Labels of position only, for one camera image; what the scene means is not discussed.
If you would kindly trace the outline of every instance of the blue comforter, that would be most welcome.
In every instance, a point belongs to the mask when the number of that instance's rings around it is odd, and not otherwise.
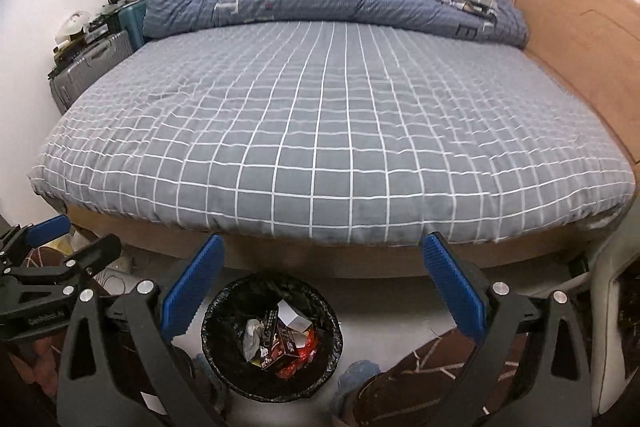
[[[144,33],[161,39],[217,26],[264,21],[342,21],[392,26],[523,48],[528,29],[508,1],[489,22],[437,0],[148,0]]]

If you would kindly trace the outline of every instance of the suitcase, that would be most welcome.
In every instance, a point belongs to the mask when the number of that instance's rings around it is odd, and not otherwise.
[[[129,33],[131,47],[137,51],[145,45],[147,39],[142,34],[142,25],[145,20],[146,0],[137,0],[125,4],[114,11],[107,19],[107,25],[111,33],[126,30]]]
[[[66,70],[49,81],[61,114],[98,78],[133,53],[126,30],[96,42],[82,52]]]

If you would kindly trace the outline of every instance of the blue gripper pad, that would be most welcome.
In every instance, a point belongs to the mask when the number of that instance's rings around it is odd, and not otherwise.
[[[41,247],[50,241],[69,233],[71,221],[63,215],[52,217],[42,223],[33,225],[24,236],[25,243],[31,248]]]
[[[224,262],[222,238],[212,235],[162,302],[160,334],[165,341],[186,333]]]
[[[460,332],[481,344],[486,334],[484,302],[450,254],[439,233],[422,238],[422,261]]]

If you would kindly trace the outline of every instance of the wooden bed frame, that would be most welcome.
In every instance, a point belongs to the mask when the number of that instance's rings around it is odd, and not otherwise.
[[[586,102],[604,122],[640,179],[640,6],[633,0],[516,0],[530,28],[525,53]],[[52,202],[62,210],[60,202]],[[64,208],[84,235],[115,233],[135,248],[185,257],[206,232]],[[570,257],[611,234],[571,224],[501,243],[456,245],[479,266],[498,266],[550,253]],[[280,269],[313,277],[377,278],[424,275],[417,247],[328,247],[297,241],[224,235],[225,265]]]

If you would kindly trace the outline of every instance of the trash can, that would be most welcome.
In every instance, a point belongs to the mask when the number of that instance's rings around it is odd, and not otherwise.
[[[282,299],[312,322],[320,338],[314,359],[288,380],[247,362],[242,353],[247,320],[264,317]],[[318,290],[282,273],[254,273],[228,284],[213,299],[202,323],[202,347],[231,390],[256,401],[283,403],[311,397],[331,377],[342,353],[342,334]]]

